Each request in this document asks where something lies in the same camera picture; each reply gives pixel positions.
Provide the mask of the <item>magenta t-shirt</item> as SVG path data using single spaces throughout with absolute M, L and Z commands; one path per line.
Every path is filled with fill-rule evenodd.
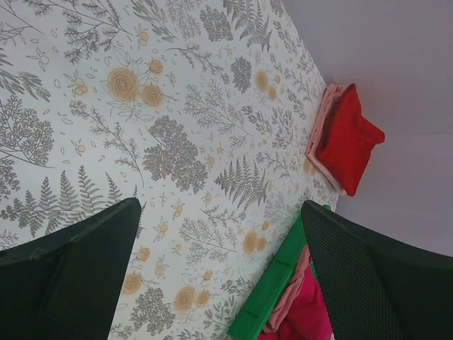
M 311 267 L 305 272 L 300 294 L 296 297 L 275 333 L 265 333 L 259 339 L 332 339 L 333 330 L 328 318 L 318 281 Z

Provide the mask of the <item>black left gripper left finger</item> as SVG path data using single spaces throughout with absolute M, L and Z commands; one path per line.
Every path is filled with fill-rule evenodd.
M 107 339 L 141 212 L 126 198 L 1 251 L 1 338 Z

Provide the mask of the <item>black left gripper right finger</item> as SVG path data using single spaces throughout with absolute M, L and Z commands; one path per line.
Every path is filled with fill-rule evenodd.
M 302 223 L 335 339 L 451 339 L 452 257 L 307 200 Z

